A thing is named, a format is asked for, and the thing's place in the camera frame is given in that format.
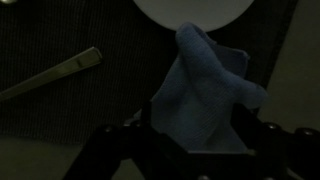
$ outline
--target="blue towel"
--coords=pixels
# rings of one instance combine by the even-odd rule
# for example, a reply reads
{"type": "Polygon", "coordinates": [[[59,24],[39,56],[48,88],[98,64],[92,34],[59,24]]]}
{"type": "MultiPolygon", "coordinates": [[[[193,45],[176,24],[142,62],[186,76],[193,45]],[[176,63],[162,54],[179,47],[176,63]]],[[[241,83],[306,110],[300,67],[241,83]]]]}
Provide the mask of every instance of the blue towel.
{"type": "Polygon", "coordinates": [[[152,126],[188,151],[246,151],[230,125],[233,105],[257,108],[267,96],[243,79],[249,56],[217,45],[191,23],[180,27],[176,42],[179,54],[152,98],[152,126]]]}

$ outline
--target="white round object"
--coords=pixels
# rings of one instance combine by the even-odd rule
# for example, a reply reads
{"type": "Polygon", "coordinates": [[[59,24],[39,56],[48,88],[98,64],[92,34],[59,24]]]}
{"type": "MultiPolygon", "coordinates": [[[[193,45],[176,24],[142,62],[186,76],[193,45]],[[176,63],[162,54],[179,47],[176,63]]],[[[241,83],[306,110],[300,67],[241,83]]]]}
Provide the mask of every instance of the white round object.
{"type": "Polygon", "coordinates": [[[177,30],[191,22],[204,31],[221,28],[245,12],[253,0],[134,0],[150,19],[177,30]]]}

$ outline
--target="white plate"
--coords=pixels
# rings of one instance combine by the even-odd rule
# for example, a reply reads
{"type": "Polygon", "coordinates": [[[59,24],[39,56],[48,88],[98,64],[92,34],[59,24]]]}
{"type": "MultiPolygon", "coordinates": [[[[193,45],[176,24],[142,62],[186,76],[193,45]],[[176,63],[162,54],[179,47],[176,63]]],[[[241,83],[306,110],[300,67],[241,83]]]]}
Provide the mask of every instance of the white plate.
{"type": "Polygon", "coordinates": [[[253,0],[134,0],[150,19],[177,30],[191,22],[204,31],[221,28],[239,17],[253,0]]]}

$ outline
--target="blue cloth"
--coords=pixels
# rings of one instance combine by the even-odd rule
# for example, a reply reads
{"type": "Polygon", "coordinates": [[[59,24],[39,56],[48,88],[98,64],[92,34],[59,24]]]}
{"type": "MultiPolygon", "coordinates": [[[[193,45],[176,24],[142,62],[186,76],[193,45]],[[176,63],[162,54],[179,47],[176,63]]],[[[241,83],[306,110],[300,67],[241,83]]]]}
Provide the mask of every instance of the blue cloth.
{"type": "Polygon", "coordinates": [[[243,79],[249,56],[219,46],[191,23],[176,33],[179,54],[152,98],[152,126],[188,151],[239,153],[230,125],[234,103],[257,108],[267,94],[243,79]]]}

